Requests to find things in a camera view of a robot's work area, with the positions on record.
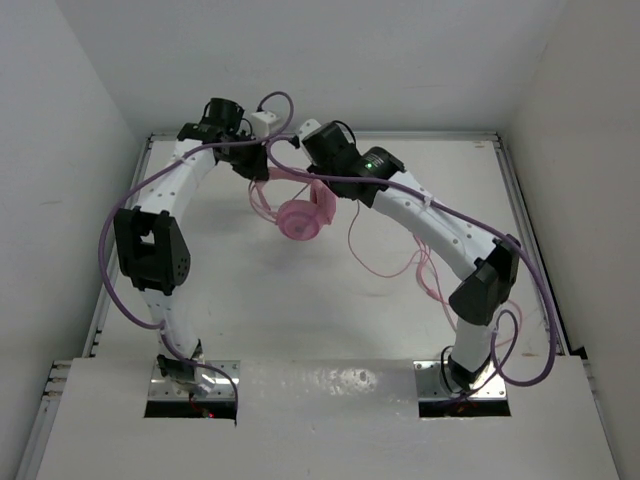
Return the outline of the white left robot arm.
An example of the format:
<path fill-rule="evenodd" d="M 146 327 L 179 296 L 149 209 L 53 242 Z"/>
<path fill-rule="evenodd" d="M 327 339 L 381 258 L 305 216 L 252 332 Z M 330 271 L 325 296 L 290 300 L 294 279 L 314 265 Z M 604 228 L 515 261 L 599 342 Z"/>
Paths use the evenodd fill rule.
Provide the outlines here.
<path fill-rule="evenodd" d="M 178 289 L 191 268 L 180 221 L 219 162 L 249 180 L 266 178 L 264 140 L 281 123 L 264 107 L 247 114 L 232 100 L 210 99 L 200 120 L 184 124 L 177 134 L 167 171 L 141 187 L 135 203 L 112 216 L 120 271 L 149 310 L 145 328 L 158 336 L 157 368 L 177 393 L 191 399 L 204 398 L 233 381 L 206 364 L 190 320 L 176 311 Z"/>

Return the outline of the pink headphones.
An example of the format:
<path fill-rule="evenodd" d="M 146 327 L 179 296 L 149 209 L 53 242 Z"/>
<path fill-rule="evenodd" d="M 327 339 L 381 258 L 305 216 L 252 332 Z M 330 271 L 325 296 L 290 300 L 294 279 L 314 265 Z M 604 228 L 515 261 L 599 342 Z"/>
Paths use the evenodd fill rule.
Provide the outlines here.
<path fill-rule="evenodd" d="M 293 175 L 275 167 L 270 167 L 268 173 L 268 180 L 252 180 L 248 185 L 250 206 L 260 218 L 274 224 L 285 237 L 295 241 L 312 240 L 323 227 L 332 224 L 337 196 L 322 181 Z M 264 195 L 264 186 L 276 180 L 300 182 L 304 187 L 273 209 Z"/>

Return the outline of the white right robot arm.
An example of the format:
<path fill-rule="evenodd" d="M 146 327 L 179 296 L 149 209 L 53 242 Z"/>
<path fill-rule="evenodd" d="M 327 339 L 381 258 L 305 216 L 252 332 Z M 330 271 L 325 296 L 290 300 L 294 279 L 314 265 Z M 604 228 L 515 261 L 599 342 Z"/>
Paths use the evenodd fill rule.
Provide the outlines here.
<path fill-rule="evenodd" d="M 308 120 L 297 129 L 309 172 L 340 198 L 358 200 L 430 247 L 460 279 L 448 303 L 458 317 L 447 361 L 450 379 L 469 390 L 490 361 L 491 327 L 510 295 L 517 254 L 506 241 L 436 208 L 405 165 L 382 147 L 360 153 L 337 122 Z"/>

